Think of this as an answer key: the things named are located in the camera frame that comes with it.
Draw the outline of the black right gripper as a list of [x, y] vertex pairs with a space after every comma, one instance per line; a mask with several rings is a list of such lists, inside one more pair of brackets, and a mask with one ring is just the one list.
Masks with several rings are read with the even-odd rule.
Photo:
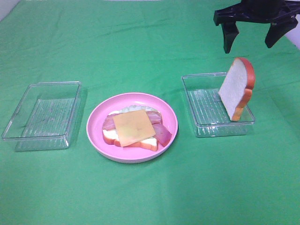
[[270, 23], [265, 44], [271, 48], [282, 36], [293, 30], [298, 21], [300, 2], [295, 0], [242, 0], [240, 3], [216, 10], [213, 21], [221, 24], [223, 48], [229, 53], [239, 35], [236, 22]]

